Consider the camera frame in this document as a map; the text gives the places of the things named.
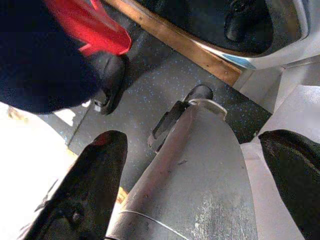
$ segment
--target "red fabric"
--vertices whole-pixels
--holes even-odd
[[[44,1],[69,35],[87,43],[79,49],[83,55],[122,55],[130,50],[129,34],[106,14],[100,0],[91,0],[93,8],[83,0]]]

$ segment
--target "dark speckled floor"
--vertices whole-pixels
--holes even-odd
[[[214,100],[228,111],[230,124],[240,143],[249,142],[264,125],[270,113],[227,86],[181,54],[154,38],[138,25],[110,7],[108,14],[125,27],[133,45],[127,54],[130,65],[125,88],[117,109],[108,116],[92,106],[69,139],[69,148],[79,154],[97,135],[119,130],[128,137],[128,155],[121,186],[129,191],[155,154],[147,146],[151,130],[162,115],[194,86],[207,83]]]

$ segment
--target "wooden trim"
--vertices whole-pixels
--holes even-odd
[[[145,31],[155,36],[180,54],[198,64],[232,86],[241,74],[241,70],[221,57],[201,47],[196,37],[176,27],[162,17],[149,11],[134,0],[103,0],[130,19],[138,23]]]

